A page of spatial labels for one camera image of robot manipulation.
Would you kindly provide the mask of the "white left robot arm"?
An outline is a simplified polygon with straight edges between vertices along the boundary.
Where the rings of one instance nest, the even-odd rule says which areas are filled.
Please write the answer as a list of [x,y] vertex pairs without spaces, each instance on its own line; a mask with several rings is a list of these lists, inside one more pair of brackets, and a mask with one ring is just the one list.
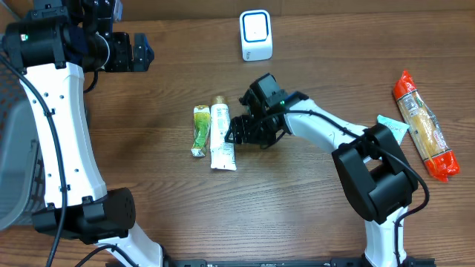
[[34,228],[109,251],[124,266],[170,266],[137,224],[131,191],[107,189],[88,131],[85,74],[145,72],[154,60],[144,34],[114,31],[122,10],[120,0],[36,1],[6,27],[1,62],[27,94],[42,152],[45,206]]

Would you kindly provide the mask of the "teal wet wipes pack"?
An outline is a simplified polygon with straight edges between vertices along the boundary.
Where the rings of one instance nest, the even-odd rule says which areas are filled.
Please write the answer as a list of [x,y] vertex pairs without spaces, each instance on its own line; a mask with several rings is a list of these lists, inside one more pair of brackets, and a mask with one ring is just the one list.
[[382,115],[378,115],[376,120],[378,123],[383,124],[390,129],[399,145],[402,143],[402,140],[410,127],[408,124]]

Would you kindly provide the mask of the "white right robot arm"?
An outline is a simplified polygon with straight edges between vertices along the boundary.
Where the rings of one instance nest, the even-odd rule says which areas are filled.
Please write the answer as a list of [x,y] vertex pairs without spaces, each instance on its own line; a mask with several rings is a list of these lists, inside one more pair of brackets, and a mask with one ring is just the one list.
[[268,148],[289,134],[331,154],[345,197],[364,220],[363,264],[413,266],[403,227],[419,183],[388,127],[339,119],[308,95],[287,93],[269,73],[255,80],[239,102],[248,112],[231,120],[226,142]]

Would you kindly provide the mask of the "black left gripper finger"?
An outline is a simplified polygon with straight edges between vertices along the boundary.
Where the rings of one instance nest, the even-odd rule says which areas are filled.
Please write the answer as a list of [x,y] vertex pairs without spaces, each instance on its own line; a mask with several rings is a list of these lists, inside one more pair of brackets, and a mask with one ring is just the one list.
[[154,51],[144,33],[134,34],[134,56],[154,56]]
[[154,55],[145,55],[144,57],[134,57],[134,72],[146,72],[150,64],[154,61]]

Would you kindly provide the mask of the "green yellow sachet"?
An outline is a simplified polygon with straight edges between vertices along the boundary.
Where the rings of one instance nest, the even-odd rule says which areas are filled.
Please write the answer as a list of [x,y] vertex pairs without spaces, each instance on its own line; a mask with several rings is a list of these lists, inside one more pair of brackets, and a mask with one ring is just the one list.
[[193,110],[194,119],[194,142],[191,147],[191,154],[194,157],[204,157],[206,155],[206,144],[211,127],[211,112],[207,105],[198,105]]

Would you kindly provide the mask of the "white tube gold cap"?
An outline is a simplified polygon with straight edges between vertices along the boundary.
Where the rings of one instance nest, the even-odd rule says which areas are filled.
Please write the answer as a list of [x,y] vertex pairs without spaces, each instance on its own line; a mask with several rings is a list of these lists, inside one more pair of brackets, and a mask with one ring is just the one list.
[[236,171],[234,144],[225,141],[229,130],[229,106],[224,96],[215,96],[211,106],[211,169]]

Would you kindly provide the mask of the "orange spaghetti pack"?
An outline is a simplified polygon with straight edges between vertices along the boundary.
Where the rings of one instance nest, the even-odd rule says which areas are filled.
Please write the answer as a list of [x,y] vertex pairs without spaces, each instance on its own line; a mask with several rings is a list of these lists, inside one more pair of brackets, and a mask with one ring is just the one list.
[[439,120],[425,104],[407,70],[395,83],[393,96],[427,172],[441,182],[448,182],[460,172],[459,163],[445,140]]

